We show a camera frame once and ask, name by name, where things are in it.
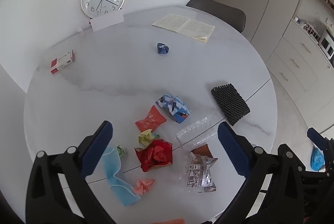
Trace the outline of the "blue paper ball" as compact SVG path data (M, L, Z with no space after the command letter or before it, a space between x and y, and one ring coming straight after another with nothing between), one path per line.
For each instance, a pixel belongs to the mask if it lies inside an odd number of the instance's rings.
M163 43L157 43L157 53L158 54L168 54L169 47Z

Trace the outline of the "grey chair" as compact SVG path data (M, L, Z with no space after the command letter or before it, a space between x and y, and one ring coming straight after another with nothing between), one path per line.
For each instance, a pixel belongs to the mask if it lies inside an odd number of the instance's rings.
M223 20L240 33L245 29L246 15L240 9L213 0L190 0L186 6L211 14Z

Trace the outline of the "black foam mesh pad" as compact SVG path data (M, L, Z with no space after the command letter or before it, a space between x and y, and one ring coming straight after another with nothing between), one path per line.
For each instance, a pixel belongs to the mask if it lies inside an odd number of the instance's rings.
M213 87L211 94L231 126L250 113L246 101L231 83Z

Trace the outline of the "clear printed snack bag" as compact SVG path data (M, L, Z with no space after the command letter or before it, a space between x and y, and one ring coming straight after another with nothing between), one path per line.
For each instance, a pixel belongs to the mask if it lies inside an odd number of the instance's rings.
M185 164L184 186L197 193L216 192L211 167L217 160L218 158L189 153Z

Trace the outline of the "blue face mask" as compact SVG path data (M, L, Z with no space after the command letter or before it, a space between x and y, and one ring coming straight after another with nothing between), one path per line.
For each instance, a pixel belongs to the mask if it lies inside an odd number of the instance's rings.
M109 188L123 206L133 205L140 200L132 185L126 182L121 171L121 158L114 146L107 147L102 154L102 165Z

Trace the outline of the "blue plastic bag on floor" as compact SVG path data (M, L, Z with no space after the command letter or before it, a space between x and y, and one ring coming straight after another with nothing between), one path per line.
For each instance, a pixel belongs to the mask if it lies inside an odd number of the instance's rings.
M312 149L310 165L314 171L319 171L325 165L324 156L317 147Z

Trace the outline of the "red paper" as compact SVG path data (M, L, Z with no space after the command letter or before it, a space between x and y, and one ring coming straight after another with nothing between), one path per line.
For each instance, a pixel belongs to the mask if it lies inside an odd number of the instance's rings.
M145 148L135 148L143 172L173 164L173 145L163 139L153 139Z

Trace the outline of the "red white medicine box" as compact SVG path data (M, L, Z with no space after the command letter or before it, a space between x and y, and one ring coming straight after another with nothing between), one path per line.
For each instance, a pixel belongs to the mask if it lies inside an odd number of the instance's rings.
M56 72L63 69L67 65L71 64L73 60L74 60L74 51L70 50L63 56L52 60L51 65L50 65L50 72L52 74L55 74Z

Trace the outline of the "brown snack wrapper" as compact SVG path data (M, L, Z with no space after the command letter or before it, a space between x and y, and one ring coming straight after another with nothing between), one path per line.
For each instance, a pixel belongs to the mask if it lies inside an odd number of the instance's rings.
M190 153L190 157L193 162L206 162L214 159L208 144L193 149Z

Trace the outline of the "pink paper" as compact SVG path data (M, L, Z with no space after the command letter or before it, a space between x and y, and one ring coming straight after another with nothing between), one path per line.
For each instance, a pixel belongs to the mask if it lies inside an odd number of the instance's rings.
M150 191L155 182L155 179L139 179L137 185L134 187L134 193L143 196L146 192Z

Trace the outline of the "green paper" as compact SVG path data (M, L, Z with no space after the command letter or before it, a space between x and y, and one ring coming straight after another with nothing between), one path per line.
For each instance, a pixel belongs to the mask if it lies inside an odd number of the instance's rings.
M121 145L116 146L119 157L125 157L127 155L127 149Z

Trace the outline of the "orange snack wrapper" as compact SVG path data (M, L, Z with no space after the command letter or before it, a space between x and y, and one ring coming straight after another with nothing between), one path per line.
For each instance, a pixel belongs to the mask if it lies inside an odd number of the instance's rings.
M154 132L161 124L165 123L166 121L166 118L153 105L145 119L139 120L135 122L135 124L141 132L146 130L152 130L152 132Z

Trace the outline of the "blue patterned paper box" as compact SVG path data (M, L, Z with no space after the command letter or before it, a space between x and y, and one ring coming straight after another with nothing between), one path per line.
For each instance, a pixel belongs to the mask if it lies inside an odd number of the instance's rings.
M169 94L164 94L156 101L156 105L178 124L181 124L191 114L191 110L178 96L174 97Z

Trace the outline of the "yellow paper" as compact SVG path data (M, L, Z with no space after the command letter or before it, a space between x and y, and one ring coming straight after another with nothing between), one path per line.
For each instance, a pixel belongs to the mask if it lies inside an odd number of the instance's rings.
M148 129L143 131L139 136L138 136L138 142L139 144L147 147L152 140L154 139L159 139L160 135L159 134L155 134L152 132L152 129Z

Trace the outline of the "white card stand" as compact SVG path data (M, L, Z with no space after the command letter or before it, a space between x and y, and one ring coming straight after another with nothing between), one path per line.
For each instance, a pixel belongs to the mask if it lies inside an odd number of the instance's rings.
M121 10L100 15L90 20L93 32L124 22L123 12Z

